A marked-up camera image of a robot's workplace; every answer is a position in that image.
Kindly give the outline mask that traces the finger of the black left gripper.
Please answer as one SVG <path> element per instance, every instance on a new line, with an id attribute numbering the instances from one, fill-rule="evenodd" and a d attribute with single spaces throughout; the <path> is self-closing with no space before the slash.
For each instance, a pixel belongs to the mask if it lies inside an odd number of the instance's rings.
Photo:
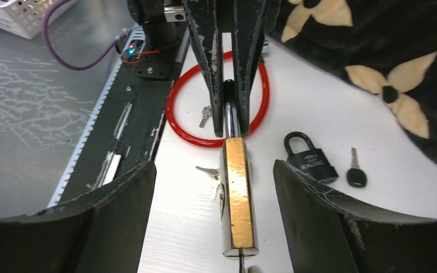
<path id="1" fill-rule="evenodd" d="M 264 41 L 266 1 L 233 2 L 233 68 L 240 133 L 250 134 L 250 94 Z"/>
<path id="2" fill-rule="evenodd" d="M 217 2 L 184 1 L 192 50 L 209 92 L 215 136 L 224 135 L 224 88 L 222 41 L 217 19 Z"/>

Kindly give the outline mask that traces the black head padlock key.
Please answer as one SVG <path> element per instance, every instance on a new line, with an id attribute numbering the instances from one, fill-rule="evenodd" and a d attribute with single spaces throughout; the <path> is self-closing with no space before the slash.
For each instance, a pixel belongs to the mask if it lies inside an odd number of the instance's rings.
<path id="1" fill-rule="evenodd" d="M 347 171 L 347 182 L 354 188 L 365 188 L 367 185 L 366 173 L 360 168 L 358 163 L 357 150 L 355 147 L 351 148 L 352 162 L 351 167 Z"/>

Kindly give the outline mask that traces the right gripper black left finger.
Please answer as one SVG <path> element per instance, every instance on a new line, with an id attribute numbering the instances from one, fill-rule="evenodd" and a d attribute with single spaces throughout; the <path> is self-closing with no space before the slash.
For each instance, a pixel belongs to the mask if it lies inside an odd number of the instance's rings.
<path id="1" fill-rule="evenodd" d="M 0 218 L 0 272 L 137 272 L 156 167 L 30 216 Z"/>

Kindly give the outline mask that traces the red lock keys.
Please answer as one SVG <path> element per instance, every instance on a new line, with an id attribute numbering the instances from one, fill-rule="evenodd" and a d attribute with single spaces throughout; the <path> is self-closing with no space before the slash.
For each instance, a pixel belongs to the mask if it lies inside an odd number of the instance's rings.
<path id="1" fill-rule="evenodd" d="M 205 125 L 207 124 L 207 121 L 212 116 L 211 106 L 208 105 L 208 106 L 203 107 L 201 113 L 202 113 L 202 118 L 201 118 L 201 121 L 199 123 L 199 127 L 204 128 Z"/>

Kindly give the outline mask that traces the large padlock keys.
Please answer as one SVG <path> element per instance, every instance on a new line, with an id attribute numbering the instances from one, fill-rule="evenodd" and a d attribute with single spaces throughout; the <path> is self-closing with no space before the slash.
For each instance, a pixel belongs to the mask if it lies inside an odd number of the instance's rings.
<path id="1" fill-rule="evenodd" d="M 239 273 L 261 273 L 261 269 L 257 265 L 252 265 L 246 267 L 245 259 L 243 257 L 239 258 Z"/>

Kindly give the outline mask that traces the black Kajing padlock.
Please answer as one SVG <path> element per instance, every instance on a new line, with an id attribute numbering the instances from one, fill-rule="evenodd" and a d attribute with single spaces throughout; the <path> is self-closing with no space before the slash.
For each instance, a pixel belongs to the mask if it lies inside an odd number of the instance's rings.
<path id="1" fill-rule="evenodd" d="M 304 140 L 308 149 L 294 153 L 290 146 L 292 138 Z M 339 175 L 334 166 L 330 164 L 321 148 L 316 148 L 312 140 L 305 133 L 293 131 L 284 138 L 284 147 L 288 154 L 287 162 L 295 168 L 304 172 L 307 176 L 323 183 L 330 184 L 335 182 Z"/>

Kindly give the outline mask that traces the large brass padlock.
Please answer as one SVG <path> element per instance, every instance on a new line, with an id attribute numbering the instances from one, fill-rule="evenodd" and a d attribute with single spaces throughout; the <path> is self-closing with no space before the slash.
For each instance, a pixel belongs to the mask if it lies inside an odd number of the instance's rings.
<path id="1" fill-rule="evenodd" d="M 220 213 L 222 254 L 238 260 L 259 253 L 255 236 L 253 198 L 250 189 L 250 161 L 241 136 L 234 81 L 224 82 L 225 139 L 220 155 Z"/>

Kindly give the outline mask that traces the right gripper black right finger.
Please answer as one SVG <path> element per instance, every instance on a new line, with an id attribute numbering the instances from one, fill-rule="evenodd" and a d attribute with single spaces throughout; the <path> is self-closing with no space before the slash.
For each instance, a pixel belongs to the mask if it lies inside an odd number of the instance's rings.
<path id="1" fill-rule="evenodd" d="M 273 175 L 294 272 L 437 272 L 437 219 L 362 202 L 283 160 Z"/>

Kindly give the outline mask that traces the red cable lock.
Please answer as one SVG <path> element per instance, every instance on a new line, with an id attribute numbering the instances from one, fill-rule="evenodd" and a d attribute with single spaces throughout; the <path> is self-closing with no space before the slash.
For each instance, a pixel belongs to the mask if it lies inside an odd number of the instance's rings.
<path id="1" fill-rule="evenodd" d="M 256 80 L 253 84 L 251 99 L 261 99 L 257 110 L 251 110 L 251 137 L 265 119 L 270 102 L 270 83 L 266 65 L 263 59 L 259 61 Z M 224 137 L 216 137 L 213 130 L 212 117 L 207 116 L 205 125 L 200 128 L 203 109 L 210 105 L 207 85 L 201 69 L 195 64 L 184 72 L 172 86 L 167 97 L 165 116 L 173 132 L 186 143 L 195 147 L 215 149 L 223 145 Z"/>

